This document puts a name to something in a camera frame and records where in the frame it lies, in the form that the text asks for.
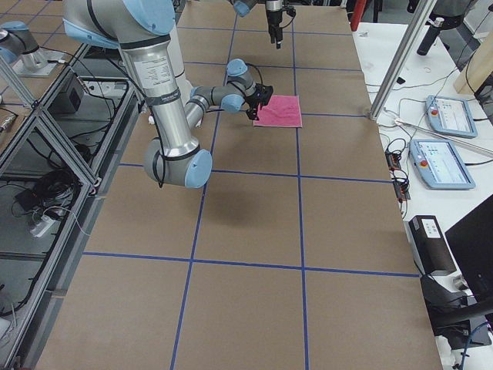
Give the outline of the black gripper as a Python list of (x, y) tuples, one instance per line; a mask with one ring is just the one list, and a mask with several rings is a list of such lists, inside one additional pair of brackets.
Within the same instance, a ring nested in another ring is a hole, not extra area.
[(283, 30), (281, 28), (282, 22), (282, 9), (266, 10), (268, 32), (270, 35), (270, 42), (275, 43), (277, 49), (280, 49), (283, 41)]
[(260, 114), (265, 104), (265, 92), (263, 87), (255, 88), (255, 92), (246, 98), (248, 109), (246, 110), (249, 119), (260, 119)]

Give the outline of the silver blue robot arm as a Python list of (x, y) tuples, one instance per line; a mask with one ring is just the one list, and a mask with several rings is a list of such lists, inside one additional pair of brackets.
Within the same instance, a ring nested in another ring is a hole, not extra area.
[[(245, 17), (258, 3), (257, 0), (234, 0), (231, 1), (233, 8), (240, 17)], [(282, 1), (264, 1), (267, 18), (267, 29), (270, 36), (270, 43), (280, 49), (283, 41), (283, 31), (281, 22), (283, 20)]]
[(225, 86), (196, 87), (183, 102), (168, 53), (176, 25), (171, 1), (65, 1), (63, 11), (66, 35), (119, 50), (156, 125), (144, 168), (159, 185), (201, 188), (208, 181), (213, 158), (191, 130), (210, 107), (235, 113), (247, 104), (246, 114), (256, 120), (273, 95), (272, 86), (256, 82), (247, 64), (234, 59)]

